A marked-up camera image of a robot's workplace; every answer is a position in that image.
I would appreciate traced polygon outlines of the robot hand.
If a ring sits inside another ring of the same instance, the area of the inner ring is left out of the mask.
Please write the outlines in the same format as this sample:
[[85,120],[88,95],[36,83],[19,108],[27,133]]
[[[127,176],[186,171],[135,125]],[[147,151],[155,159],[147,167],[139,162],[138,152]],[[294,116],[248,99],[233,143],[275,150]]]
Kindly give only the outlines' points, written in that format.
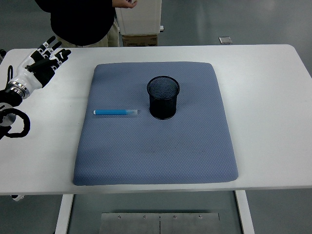
[[55,40],[56,37],[52,36],[31,52],[18,66],[17,75],[9,83],[16,84],[29,93],[48,84],[56,70],[68,60],[71,54],[69,49],[59,49],[61,42],[51,45]]

